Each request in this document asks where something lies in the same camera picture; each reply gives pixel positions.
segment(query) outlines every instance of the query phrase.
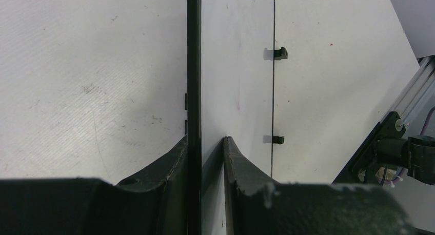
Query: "scratched white surface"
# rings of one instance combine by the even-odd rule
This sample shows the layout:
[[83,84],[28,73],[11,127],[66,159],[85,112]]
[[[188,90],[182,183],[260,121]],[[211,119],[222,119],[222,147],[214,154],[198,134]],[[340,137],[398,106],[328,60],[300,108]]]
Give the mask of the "scratched white surface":
[[[224,136],[270,174],[273,0],[202,0],[202,163]],[[202,234],[226,234],[224,181],[202,202]]]
[[184,135],[186,0],[0,0],[0,178],[142,169]]
[[273,178],[331,183],[419,65],[390,0],[276,0]]

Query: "black clamp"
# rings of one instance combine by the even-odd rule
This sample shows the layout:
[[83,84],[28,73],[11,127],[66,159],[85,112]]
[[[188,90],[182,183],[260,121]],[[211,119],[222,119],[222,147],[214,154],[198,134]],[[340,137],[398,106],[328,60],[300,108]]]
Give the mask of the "black clamp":
[[277,61],[287,59],[288,58],[287,50],[284,47],[281,47],[281,49],[274,50],[273,58]]
[[284,136],[273,136],[272,143],[273,144],[284,144]]

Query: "silver bolt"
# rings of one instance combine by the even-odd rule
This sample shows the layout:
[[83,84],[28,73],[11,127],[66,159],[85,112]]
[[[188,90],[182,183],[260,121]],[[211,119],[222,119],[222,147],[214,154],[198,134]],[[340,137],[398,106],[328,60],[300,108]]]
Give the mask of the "silver bolt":
[[395,126],[397,131],[401,131],[402,128],[403,128],[403,122],[402,122],[402,120],[401,119],[396,120],[396,123],[395,123],[394,126]]

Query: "thin black line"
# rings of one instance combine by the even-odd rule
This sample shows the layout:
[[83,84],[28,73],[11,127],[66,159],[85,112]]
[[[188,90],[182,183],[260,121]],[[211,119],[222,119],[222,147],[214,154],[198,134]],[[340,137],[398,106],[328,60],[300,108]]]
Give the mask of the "thin black line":
[[[273,0],[273,49],[275,50],[275,0]],[[272,57],[273,61],[273,75],[272,75],[272,136],[273,136],[273,122],[275,119],[275,59]],[[270,177],[273,175],[273,144],[270,153]]]
[[201,0],[187,0],[188,234],[201,234]]

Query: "black vertical bar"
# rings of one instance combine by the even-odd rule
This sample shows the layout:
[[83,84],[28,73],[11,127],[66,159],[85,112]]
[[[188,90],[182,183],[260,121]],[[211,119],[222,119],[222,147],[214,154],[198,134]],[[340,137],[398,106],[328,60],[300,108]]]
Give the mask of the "black vertical bar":
[[201,0],[187,0],[188,233],[201,234]]

